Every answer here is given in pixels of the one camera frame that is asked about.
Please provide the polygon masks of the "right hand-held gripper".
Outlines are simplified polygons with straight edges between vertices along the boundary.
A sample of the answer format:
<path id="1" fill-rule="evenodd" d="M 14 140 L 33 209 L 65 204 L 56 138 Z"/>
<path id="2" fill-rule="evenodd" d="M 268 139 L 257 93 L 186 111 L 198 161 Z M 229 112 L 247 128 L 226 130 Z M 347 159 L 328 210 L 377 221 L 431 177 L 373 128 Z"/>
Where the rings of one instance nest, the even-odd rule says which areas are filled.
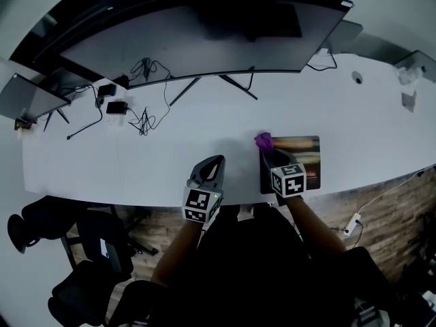
<path id="1" fill-rule="evenodd" d="M 293 155 L 279 149 L 262 153 L 266 166 L 266 193 L 276 193 L 282 198 L 301 196 L 307 189 L 307 173 L 302 163 Z"/>

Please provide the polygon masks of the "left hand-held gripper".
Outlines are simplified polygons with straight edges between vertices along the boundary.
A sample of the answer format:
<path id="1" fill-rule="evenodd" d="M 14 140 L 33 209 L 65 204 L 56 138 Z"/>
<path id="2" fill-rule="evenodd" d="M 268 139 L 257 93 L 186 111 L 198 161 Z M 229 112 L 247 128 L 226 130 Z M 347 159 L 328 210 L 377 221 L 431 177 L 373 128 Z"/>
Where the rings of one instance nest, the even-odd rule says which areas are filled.
<path id="1" fill-rule="evenodd" d="M 183 218 L 207 224 L 223 200 L 225 157 L 214 155 L 196 164 L 183 193 Z"/>

